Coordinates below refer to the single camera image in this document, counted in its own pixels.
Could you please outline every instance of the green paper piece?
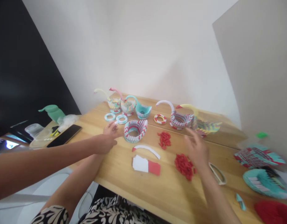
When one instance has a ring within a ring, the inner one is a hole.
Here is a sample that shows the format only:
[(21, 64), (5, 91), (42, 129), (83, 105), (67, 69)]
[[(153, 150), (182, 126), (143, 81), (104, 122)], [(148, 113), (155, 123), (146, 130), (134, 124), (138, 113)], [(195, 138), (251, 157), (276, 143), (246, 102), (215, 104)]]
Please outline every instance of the green paper piece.
[(267, 134), (267, 133), (265, 133), (265, 132), (260, 132), (260, 133), (257, 133), (256, 134), (256, 137), (258, 137), (258, 138), (266, 138), (266, 137), (268, 137), (269, 135)]

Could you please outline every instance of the smartphone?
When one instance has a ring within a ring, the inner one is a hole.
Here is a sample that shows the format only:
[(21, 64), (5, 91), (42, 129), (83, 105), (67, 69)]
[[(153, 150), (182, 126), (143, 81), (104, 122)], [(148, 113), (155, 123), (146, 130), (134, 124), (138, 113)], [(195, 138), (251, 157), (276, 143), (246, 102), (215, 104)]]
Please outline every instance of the smartphone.
[(49, 143), (47, 148), (66, 144), (81, 129), (82, 129), (82, 127), (80, 127), (78, 125), (75, 125), (75, 124), (71, 125), (67, 130), (65, 130), (63, 133), (61, 133), (55, 140), (53, 140), (51, 143)]

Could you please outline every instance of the white origami swan neck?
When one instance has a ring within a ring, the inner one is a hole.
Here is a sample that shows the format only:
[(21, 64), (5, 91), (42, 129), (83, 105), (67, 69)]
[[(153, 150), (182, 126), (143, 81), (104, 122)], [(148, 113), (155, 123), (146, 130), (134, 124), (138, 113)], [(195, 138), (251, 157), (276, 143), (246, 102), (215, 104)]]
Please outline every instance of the white origami swan neck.
[(161, 100), (161, 101), (159, 101), (159, 102), (156, 103), (156, 106), (158, 106), (158, 105), (161, 104), (161, 103), (167, 103), (167, 104), (171, 107), (171, 111), (172, 111), (172, 112), (175, 111), (175, 108), (174, 108), (173, 104), (172, 104), (170, 101), (168, 101), (168, 100)]

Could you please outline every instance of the person's right hand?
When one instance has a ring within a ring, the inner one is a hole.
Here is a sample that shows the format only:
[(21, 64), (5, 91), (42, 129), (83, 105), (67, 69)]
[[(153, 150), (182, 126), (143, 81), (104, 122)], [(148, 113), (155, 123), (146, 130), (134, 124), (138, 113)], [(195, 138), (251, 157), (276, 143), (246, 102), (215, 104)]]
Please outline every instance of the person's right hand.
[(189, 128), (186, 128), (193, 138), (185, 136), (185, 142), (189, 151), (189, 159), (193, 162), (198, 171), (209, 168), (209, 149), (207, 148), (202, 137)]
[(120, 137), (117, 135), (100, 134), (91, 137), (91, 144), (95, 149), (95, 154), (107, 154), (118, 142), (115, 138)]

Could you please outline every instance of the person's left hand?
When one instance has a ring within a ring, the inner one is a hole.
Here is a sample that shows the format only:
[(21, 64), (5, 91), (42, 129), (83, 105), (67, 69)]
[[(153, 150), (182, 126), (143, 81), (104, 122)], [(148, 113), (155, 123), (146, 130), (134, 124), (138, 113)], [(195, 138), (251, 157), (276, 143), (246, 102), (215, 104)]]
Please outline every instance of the person's left hand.
[(103, 130), (103, 134), (115, 135), (118, 131), (118, 124), (116, 121), (109, 122)]

